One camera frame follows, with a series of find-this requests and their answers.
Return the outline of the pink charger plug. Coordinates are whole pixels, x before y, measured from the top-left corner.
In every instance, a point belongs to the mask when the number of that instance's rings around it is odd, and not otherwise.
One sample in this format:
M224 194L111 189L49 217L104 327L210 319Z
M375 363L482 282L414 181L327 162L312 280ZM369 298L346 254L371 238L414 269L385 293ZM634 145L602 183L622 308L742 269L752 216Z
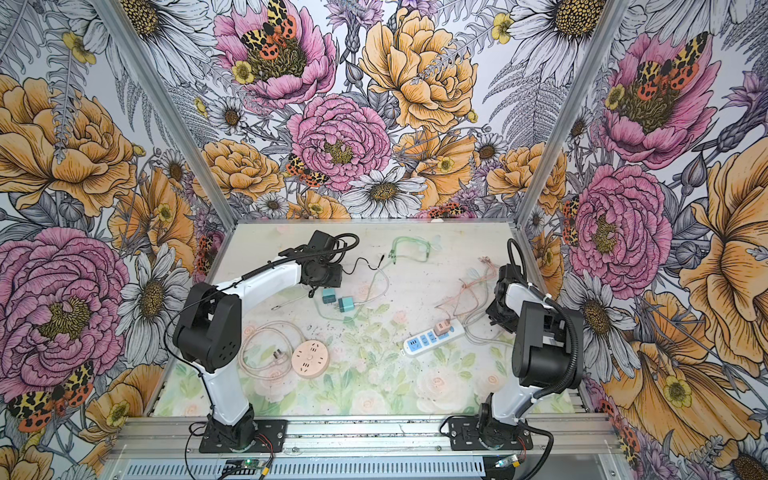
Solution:
M451 322L449 320L440 321L433 328L435 335L438 337L447 334L450 330Z

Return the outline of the white blue power strip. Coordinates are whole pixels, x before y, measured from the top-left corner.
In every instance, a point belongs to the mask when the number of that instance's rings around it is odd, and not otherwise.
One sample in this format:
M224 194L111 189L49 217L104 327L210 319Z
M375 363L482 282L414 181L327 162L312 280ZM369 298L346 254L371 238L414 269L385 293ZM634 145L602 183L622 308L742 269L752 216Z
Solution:
M450 341L456 340L465 334L465 328L458 321L450 321L451 330L440 337L436 336L433 328L424 330L408 337L402 343L403 352L408 356L417 356L434 350Z

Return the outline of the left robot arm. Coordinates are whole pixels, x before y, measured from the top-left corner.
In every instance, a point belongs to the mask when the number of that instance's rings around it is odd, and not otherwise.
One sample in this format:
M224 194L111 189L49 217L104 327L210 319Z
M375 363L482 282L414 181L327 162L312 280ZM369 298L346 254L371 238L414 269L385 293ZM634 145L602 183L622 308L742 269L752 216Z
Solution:
M179 312L172 343L180 360L201 376L211 413L204 436L212 447L244 451L257 439L252 404L246 398L236 360L243 346L243 315L272 296L297 285L341 286L344 255L360 243L354 233L315 231L310 240L288 248L264 265L218 284L194 284Z

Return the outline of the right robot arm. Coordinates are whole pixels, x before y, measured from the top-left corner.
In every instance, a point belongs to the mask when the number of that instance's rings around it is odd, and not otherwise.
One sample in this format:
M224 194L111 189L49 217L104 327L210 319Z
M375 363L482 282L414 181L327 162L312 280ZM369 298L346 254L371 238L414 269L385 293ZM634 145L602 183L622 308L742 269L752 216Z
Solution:
M538 401L578 387L584 373L584 315L529 281L513 239L507 241L507 255L486 308L491 324L515 335L511 375L479 411L479 438L490 449L521 443L526 413Z

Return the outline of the teal charger adapter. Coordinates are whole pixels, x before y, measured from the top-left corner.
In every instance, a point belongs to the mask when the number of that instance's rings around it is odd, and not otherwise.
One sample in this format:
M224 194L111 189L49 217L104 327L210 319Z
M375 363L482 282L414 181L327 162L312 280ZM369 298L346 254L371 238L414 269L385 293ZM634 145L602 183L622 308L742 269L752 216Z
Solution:
M336 293L333 288L324 288L321 296L324 304L332 304L337 301Z
M342 313L350 312L355 309L355 301L351 296L339 298L337 305L339 311Z

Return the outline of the round pink socket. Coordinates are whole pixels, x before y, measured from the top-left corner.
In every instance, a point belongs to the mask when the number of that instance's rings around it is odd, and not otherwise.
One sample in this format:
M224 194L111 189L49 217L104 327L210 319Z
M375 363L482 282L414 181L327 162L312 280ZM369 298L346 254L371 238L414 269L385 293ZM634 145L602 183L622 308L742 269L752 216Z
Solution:
M330 363L327 346L318 340L307 340L293 352L291 367L303 379L314 379L325 373Z

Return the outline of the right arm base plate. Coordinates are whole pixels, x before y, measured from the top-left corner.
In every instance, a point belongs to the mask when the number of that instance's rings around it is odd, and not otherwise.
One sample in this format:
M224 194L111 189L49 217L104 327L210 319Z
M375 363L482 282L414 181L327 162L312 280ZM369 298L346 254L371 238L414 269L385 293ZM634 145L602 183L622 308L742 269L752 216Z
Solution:
M531 436L522 428L495 420L482 424L478 416L449 416L439 433L449 439L453 451L522 451L533 447Z

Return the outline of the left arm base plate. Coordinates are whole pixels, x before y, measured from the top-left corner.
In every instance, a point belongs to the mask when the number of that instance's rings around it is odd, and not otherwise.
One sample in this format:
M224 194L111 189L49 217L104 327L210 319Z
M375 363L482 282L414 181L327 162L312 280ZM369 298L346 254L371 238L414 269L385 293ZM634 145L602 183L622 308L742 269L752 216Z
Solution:
M199 446L203 454L280 453L287 437L288 421L257 419L229 426L209 420Z

